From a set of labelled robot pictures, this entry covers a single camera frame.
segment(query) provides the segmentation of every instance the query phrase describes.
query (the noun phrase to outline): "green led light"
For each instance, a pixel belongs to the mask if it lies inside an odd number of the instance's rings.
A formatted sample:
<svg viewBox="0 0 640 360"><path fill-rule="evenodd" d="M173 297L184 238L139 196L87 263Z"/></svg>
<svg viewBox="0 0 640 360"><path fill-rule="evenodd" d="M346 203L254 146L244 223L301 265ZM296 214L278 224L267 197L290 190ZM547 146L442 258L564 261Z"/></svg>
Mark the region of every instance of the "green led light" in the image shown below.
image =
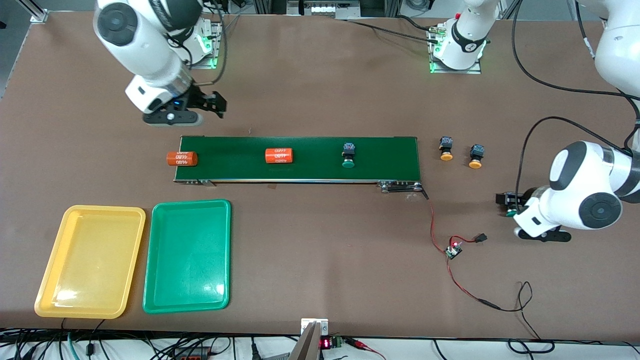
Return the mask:
<svg viewBox="0 0 640 360"><path fill-rule="evenodd" d="M202 51L204 51L205 53L208 53L211 50L211 41L207 38L202 38L201 36L197 36L196 39L198 39L198 42L200 43L200 47L202 48Z"/></svg>

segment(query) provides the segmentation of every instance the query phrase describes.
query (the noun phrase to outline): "red wire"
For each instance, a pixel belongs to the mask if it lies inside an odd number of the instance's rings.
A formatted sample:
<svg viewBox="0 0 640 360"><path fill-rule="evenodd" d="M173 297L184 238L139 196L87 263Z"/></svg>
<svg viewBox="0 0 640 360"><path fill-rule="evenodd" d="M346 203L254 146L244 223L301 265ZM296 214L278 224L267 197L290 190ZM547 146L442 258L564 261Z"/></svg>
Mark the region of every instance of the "red wire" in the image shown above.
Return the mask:
<svg viewBox="0 0 640 360"><path fill-rule="evenodd" d="M451 272L451 266L449 266L449 259L447 258L447 271L449 272L449 276L451 276L451 280L453 280L453 283L460 289L462 290L463 293L469 295L469 297L471 297L472 299L479 301L477 297L473 296L470 292L467 291L467 289L465 289L462 285L460 285L460 283L458 281L456 281L456 279L453 277L453 273Z"/></svg>
<svg viewBox="0 0 640 360"><path fill-rule="evenodd" d="M467 239L463 238L463 237L462 237L462 236L460 236L460 235L454 235L454 236L451 236L451 238L452 238L452 239L453 239L453 238L458 238L458 239L460 239L460 240L464 241L465 243L475 243L475 242L476 242L475 240L467 240Z"/></svg>
<svg viewBox="0 0 640 360"><path fill-rule="evenodd" d="M438 249L438 251L440 251L440 253L442 255L445 255L444 250L442 250L439 246L438 246L438 242L436 240L436 232L435 232L435 228L436 228L436 214L433 211L433 203L431 202L431 199L429 199L429 207L431 208L431 242L433 243L433 246L436 247L436 249Z"/></svg>
<svg viewBox="0 0 640 360"><path fill-rule="evenodd" d="M380 355L384 360L387 360L387 358L386 358L383 354L381 354L381 353L379 353L379 352L377 352L377 351L373 350L373 349L372 349L372 348L370 348L370 347L367 347L367 348L365 348L364 350L365 350L365 351L370 351L370 352L372 352L372 353L374 353L374 354L378 354L378 355Z"/></svg>
<svg viewBox="0 0 640 360"><path fill-rule="evenodd" d="M453 281L453 283L460 289L462 290L463 293L467 294L470 298L476 300L476 301L480 301L477 297L473 296L473 294L471 294L469 291L467 291L467 289L465 289L462 285L460 285L460 283L456 280L455 277L453 277L453 273L451 272L451 266L449 266L449 257L447 256L447 254L438 246L438 243L436 241L436 236L435 236L435 212L433 211L433 204L431 203L431 199L429 199L429 207L431 208L431 242L433 242L433 246L436 247L436 249L438 249L438 251L440 251L446 258L447 258L447 272L449 273L449 276L451 277L451 280ZM449 238L449 246L453 247L453 239L460 239L464 242L467 243L474 243L474 240L467 240L465 238L463 238L460 235L454 235L451 236ZM375 352L378 355L384 357L381 353L379 352Z"/></svg>

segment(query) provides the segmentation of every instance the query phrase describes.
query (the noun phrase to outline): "yellow tray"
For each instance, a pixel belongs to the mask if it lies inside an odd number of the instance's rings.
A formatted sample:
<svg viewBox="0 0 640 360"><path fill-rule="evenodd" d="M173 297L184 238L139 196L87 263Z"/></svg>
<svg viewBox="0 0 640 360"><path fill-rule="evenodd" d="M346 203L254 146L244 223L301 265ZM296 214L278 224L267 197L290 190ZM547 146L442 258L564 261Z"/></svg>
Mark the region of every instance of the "yellow tray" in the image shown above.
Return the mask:
<svg viewBox="0 0 640 360"><path fill-rule="evenodd" d="M140 208L76 205L53 244L36 314L114 319L127 305L145 212Z"/></svg>

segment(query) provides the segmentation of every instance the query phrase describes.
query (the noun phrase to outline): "plastic tray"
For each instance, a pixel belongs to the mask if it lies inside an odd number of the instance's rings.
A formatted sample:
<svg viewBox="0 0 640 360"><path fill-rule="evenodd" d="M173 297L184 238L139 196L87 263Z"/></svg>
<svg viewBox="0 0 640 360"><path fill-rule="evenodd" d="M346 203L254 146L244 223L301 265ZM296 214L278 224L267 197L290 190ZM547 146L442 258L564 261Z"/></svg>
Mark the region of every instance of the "plastic tray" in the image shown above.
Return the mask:
<svg viewBox="0 0 640 360"><path fill-rule="evenodd" d="M231 204L164 202L151 220L143 308L150 314L219 310L229 302Z"/></svg>
<svg viewBox="0 0 640 360"><path fill-rule="evenodd" d="M113 319L127 305L145 225L140 208L76 205L69 208L51 251L36 314Z"/></svg>

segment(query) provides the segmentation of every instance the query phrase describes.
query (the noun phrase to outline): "green conveyor belt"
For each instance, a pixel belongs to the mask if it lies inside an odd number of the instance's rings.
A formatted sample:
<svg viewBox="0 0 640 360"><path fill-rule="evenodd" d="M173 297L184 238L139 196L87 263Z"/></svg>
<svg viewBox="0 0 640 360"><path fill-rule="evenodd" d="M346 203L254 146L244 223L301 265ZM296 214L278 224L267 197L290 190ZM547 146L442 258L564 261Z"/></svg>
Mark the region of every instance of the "green conveyor belt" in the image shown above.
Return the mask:
<svg viewBox="0 0 640 360"><path fill-rule="evenodd" d="M342 167L345 142L356 146L355 167ZM267 164L264 151L293 149L293 163ZM419 182L417 139L333 137L183 136L180 151L195 151L198 165L178 167L175 181L264 183Z"/></svg>

